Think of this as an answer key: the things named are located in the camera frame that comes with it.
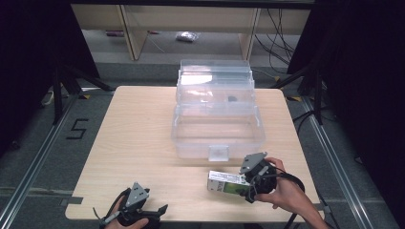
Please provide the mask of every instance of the gray carpet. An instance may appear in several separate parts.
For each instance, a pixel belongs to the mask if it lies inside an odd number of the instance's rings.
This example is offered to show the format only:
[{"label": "gray carpet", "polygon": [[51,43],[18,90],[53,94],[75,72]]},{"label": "gray carpet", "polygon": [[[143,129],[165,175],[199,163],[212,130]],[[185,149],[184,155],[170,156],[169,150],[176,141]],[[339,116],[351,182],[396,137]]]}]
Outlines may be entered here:
[{"label": "gray carpet", "polygon": [[[160,85],[176,86],[179,65],[130,65],[130,64],[97,64],[102,81],[110,86],[120,85]],[[252,68],[269,73],[272,76],[280,75],[270,68]],[[274,78],[261,72],[253,72],[257,88],[267,88],[274,84]],[[85,81],[80,81],[83,87],[93,87]],[[285,95],[297,95],[299,84],[293,82],[283,89]],[[58,136],[56,143],[45,161],[29,196],[24,201],[11,228],[97,228],[95,220],[77,221],[64,217],[65,207],[62,200],[67,199],[75,188],[78,177],[91,150],[98,128],[112,99],[111,95],[93,94],[88,99],[78,99]],[[288,101],[291,117],[305,112],[302,102]],[[328,133],[339,158],[358,195],[363,200],[367,212],[375,228],[398,228],[385,202],[375,189],[367,171],[353,158],[355,152],[347,140],[337,120],[334,120],[331,111],[323,112],[324,128]],[[78,132],[71,131],[78,118],[86,118],[77,128],[84,128],[86,132],[81,139],[67,139],[77,136]],[[51,128],[53,121],[53,106],[38,110],[32,119],[31,125],[20,137],[21,148],[8,151],[0,159],[0,204],[4,206],[8,197],[25,171],[28,169],[33,157],[39,150],[43,140]],[[330,167],[324,150],[306,120],[301,127],[299,138],[306,155],[315,186],[319,189],[326,202],[330,205],[341,228],[358,228],[349,204],[344,198],[342,190]],[[333,224],[331,217],[326,221]],[[264,228],[283,228],[284,223],[263,224]],[[242,224],[220,223],[164,223],[162,229],[169,228],[243,228]],[[302,224],[299,228],[308,228]]]}]

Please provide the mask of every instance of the wooden table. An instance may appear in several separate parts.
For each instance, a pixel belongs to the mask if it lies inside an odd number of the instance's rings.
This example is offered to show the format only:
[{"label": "wooden table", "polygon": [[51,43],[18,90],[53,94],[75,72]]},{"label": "wooden table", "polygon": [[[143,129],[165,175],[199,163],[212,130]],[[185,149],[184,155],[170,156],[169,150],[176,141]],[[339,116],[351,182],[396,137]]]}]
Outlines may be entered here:
[{"label": "wooden table", "polygon": [[[169,205],[162,221],[287,221],[289,212],[273,210],[268,203],[250,204],[239,196],[206,189],[210,170],[238,174],[242,158],[209,162],[177,157],[170,138],[175,95],[174,87],[116,90],[75,187],[73,197],[83,200],[69,204],[66,216],[95,219],[93,207],[104,216],[117,195],[137,181],[151,189],[144,210]],[[266,130],[261,151],[282,159],[286,170],[304,182],[310,200],[319,203],[283,93],[257,89],[256,96]]]}]

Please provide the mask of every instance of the green and white box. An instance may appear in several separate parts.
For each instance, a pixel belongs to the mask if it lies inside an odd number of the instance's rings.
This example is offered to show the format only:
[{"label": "green and white box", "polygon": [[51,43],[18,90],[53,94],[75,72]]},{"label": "green and white box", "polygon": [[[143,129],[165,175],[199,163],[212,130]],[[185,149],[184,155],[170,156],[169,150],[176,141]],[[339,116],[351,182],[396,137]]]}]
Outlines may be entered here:
[{"label": "green and white box", "polygon": [[210,191],[239,195],[242,190],[248,190],[249,183],[245,176],[209,171],[207,188]]}]

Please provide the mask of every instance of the hand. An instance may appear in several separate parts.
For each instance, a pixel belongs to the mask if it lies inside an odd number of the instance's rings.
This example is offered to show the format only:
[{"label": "hand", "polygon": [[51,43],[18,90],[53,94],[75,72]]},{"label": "hand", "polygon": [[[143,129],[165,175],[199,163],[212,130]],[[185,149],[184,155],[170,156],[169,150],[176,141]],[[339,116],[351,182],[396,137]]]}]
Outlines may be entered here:
[{"label": "hand", "polygon": [[[286,170],[283,161],[279,159],[267,157],[266,161],[273,163],[275,167],[280,169],[277,170],[277,174]],[[300,215],[311,228],[328,228],[307,195],[296,183],[288,179],[277,177],[275,191],[269,194],[258,194],[255,199],[272,203],[273,209],[281,207],[286,211]]]},{"label": "hand", "polygon": [[[118,207],[119,204],[121,203],[123,198],[121,198],[116,206],[114,206],[112,213],[118,211]],[[148,224],[149,219],[148,218],[144,218],[144,219],[140,219],[138,221],[136,221],[134,224],[130,225],[130,226],[122,226],[117,219],[113,219],[110,223],[107,224],[107,226],[105,226],[105,229],[141,229],[144,226],[146,226],[146,224]]]}]

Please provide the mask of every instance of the plastic storage box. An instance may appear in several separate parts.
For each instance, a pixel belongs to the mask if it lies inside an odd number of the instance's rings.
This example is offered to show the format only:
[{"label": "plastic storage box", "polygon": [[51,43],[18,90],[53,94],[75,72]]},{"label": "plastic storage box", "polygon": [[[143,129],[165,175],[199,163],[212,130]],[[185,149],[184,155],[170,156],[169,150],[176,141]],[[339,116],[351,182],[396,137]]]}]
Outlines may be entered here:
[{"label": "plastic storage box", "polygon": [[182,61],[172,140],[179,157],[227,161],[266,139],[246,61]]},{"label": "plastic storage box", "polygon": [[254,103],[254,80],[246,61],[183,60],[177,85],[178,104]]}]

